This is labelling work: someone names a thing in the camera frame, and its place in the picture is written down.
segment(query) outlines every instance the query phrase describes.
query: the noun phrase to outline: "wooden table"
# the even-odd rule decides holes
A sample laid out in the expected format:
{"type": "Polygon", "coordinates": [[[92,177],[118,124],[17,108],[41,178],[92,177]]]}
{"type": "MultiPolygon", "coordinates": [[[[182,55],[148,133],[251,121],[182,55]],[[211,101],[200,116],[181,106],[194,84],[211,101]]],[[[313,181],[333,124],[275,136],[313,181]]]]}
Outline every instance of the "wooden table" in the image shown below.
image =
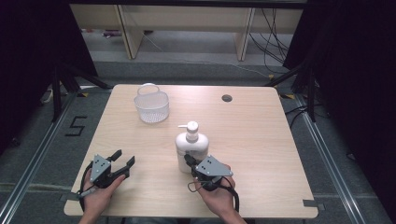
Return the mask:
{"type": "MultiPolygon", "coordinates": [[[[138,85],[118,85],[107,102],[72,191],[98,153],[106,158],[122,149],[112,171],[133,155],[131,177],[117,189],[104,216],[215,217],[187,185],[191,175],[177,168],[177,125],[195,120],[209,138],[209,154],[229,164],[240,197],[242,217],[313,218],[314,200],[276,90],[265,87],[165,86],[170,115],[156,124],[140,120],[134,107],[138,85]],[[226,103],[222,96],[233,97],[226,103]]],[[[69,216],[82,215],[67,201],[69,216]]]]}

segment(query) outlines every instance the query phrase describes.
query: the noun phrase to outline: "human hand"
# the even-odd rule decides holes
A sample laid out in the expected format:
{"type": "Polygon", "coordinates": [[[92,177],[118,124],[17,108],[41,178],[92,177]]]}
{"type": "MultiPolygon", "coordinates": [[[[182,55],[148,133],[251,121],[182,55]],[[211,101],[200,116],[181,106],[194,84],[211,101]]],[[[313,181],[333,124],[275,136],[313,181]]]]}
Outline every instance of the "human hand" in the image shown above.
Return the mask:
{"type": "MultiPolygon", "coordinates": [[[[89,187],[92,186],[92,183],[90,182],[91,171],[92,169],[90,169],[85,175],[84,190],[87,190],[89,187]]],[[[84,197],[85,211],[79,223],[80,224],[96,223],[96,220],[110,204],[110,199],[111,196],[113,195],[113,192],[122,183],[124,179],[125,179],[125,175],[121,175],[117,179],[115,179],[113,183],[111,183],[111,185],[108,186],[107,188],[97,189],[93,193],[85,196],[84,197]]]]}
{"type": "MultiPolygon", "coordinates": [[[[224,176],[220,184],[224,187],[235,188],[235,181],[230,176],[224,176]]],[[[209,210],[219,216],[225,223],[246,223],[233,208],[233,195],[227,189],[217,188],[212,191],[207,191],[202,188],[197,178],[194,178],[194,185],[209,210]]]]}

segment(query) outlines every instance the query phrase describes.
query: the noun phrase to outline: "hole in table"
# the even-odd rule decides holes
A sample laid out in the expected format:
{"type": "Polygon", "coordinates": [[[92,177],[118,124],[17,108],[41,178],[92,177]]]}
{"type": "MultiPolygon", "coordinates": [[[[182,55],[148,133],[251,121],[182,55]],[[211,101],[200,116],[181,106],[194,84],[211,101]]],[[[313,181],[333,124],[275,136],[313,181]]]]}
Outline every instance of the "hole in table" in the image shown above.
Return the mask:
{"type": "Polygon", "coordinates": [[[233,99],[233,97],[231,96],[231,95],[228,95],[228,94],[224,94],[222,97],[221,97],[221,99],[224,101],[224,102],[231,102],[231,100],[233,99]]]}

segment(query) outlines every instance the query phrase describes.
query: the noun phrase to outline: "plastic container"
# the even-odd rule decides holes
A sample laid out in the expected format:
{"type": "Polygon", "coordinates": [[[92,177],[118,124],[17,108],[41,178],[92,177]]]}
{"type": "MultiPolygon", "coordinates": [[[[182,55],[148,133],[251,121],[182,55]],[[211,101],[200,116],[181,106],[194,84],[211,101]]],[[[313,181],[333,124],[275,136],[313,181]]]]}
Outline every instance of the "plastic container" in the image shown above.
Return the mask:
{"type": "Polygon", "coordinates": [[[191,168],[186,164],[184,156],[190,154],[198,161],[204,160],[209,149],[209,140],[206,135],[198,133],[198,123],[195,121],[178,127],[187,128],[187,131],[179,134],[175,140],[178,169],[183,173],[191,173],[191,168]]]}
{"type": "Polygon", "coordinates": [[[168,95],[160,91],[160,88],[152,83],[146,83],[137,89],[134,105],[139,113],[140,119],[146,123],[163,121],[169,116],[168,95]],[[143,93],[143,89],[154,90],[143,93]]]}

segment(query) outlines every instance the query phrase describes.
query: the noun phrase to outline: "pump bottle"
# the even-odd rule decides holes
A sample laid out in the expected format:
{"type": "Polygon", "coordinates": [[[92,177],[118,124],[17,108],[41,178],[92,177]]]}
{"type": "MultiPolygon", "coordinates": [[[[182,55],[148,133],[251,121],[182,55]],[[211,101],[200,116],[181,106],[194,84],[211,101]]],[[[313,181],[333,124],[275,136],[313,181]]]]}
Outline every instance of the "pump bottle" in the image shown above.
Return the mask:
{"type": "Polygon", "coordinates": [[[187,125],[179,125],[178,127],[187,128],[187,131],[179,134],[175,140],[178,168],[183,173],[191,173],[191,168],[186,164],[184,156],[190,154],[196,160],[202,161],[207,156],[209,140],[206,135],[198,133],[198,123],[195,121],[190,121],[187,125]]]}

